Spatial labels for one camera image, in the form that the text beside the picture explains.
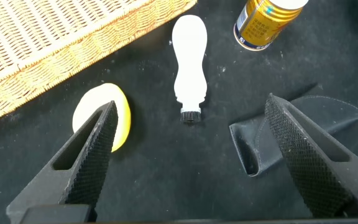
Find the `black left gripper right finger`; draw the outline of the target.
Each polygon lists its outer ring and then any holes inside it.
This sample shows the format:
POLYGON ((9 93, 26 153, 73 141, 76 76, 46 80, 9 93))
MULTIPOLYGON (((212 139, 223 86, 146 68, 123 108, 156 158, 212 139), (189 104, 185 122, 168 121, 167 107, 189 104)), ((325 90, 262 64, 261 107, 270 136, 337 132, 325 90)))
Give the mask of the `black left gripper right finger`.
POLYGON ((358 217, 358 157, 287 100, 273 94, 265 117, 314 217, 358 217))

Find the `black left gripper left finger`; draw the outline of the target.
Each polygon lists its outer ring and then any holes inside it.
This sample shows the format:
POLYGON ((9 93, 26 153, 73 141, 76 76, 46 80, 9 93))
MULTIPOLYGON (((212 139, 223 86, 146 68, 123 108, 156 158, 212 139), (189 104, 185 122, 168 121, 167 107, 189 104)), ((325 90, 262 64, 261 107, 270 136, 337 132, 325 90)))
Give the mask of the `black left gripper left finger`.
POLYGON ((9 219, 96 219, 117 122, 113 101, 100 106, 7 206, 9 219))

